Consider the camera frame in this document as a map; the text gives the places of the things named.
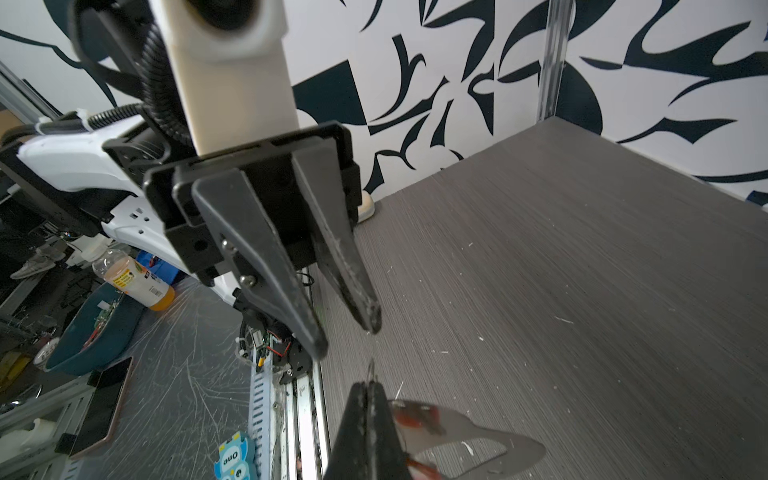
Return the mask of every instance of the metal screw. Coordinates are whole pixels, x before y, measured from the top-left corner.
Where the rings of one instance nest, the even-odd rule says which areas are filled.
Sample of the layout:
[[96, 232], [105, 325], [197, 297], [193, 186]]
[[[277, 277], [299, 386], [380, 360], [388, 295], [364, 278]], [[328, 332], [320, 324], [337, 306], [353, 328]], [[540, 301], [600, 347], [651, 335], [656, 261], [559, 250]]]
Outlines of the metal screw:
[[254, 286], [254, 285], [256, 285], [256, 279], [253, 278], [252, 275], [247, 275], [247, 276], [246, 275], [241, 275], [240, 276], [240, 285], [248, 286], [248, 287]]
[[229, 253], [235, 253], [237, 252], [237, 248], [232, 243], [229, 243], [227, 239], [221, 240], [221, 247], [224, 248]]

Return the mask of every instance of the blue owl toy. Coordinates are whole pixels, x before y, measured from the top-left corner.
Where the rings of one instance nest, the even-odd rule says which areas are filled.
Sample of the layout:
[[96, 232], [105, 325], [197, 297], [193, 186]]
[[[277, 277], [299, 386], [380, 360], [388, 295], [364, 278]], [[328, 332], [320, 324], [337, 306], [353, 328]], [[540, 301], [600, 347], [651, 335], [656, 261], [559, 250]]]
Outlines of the blue owl toy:
[[253, 460], [256, 447], [244, 432], [236, 432], [232, 438], [219, 445], [219, 461], [214, 473], [219, 480], [256, 480]]

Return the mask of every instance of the plastic bottle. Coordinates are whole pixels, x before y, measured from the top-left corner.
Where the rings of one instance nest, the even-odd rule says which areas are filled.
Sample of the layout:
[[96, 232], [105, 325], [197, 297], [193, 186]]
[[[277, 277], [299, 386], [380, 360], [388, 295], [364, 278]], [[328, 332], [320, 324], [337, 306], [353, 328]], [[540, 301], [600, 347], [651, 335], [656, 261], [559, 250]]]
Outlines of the plastic bottle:
[[120, 250], [107, 249], [93, 262], [93, 269], [100, 278], [156, 312], [168, 308], [176, 296], [172, 286]]

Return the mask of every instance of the teal plastic basket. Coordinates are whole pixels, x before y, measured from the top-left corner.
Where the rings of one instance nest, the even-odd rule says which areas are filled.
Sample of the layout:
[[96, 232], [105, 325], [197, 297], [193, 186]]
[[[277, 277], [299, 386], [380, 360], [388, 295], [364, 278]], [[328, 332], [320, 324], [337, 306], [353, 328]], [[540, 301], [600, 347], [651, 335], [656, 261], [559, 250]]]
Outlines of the teal plastic basket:
[[112, 303], [120, 298], [120, 290], [109, 283], [98, 287], [85, 300], [74, 316], [56, 346], [56, 350], [45, 364], [49, 372], [63, 372], [69, 375], [85, 375], [116, 359], [125, 350], [134, 335], [144, 306], [128, 295], [123, 296], [115, 307], [112, 317], [101, 334], [87, 348], [83, 344], [94, 331], [94, 321], [101, 309], [101, 301]]

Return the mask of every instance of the table surface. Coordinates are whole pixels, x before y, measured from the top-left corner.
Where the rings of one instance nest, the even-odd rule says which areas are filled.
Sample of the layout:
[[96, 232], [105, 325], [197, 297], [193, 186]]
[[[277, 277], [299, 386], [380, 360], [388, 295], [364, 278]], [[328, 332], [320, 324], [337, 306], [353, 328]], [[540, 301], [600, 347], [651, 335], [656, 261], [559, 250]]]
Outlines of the table surface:
[[332, 441], [374, 357], [390, 397], [546, 445], [519, 478], [766, 477], [758, 207], [553, 118], [376, 210], [356, 241], [381, 333], [315, 292]]
[[215, 478], [218, 446], [247, 428], [250, 367], [235, 358], [242, 316], [193, 278], [162, 313], [145, 310], [111, 442], [78, 478]]

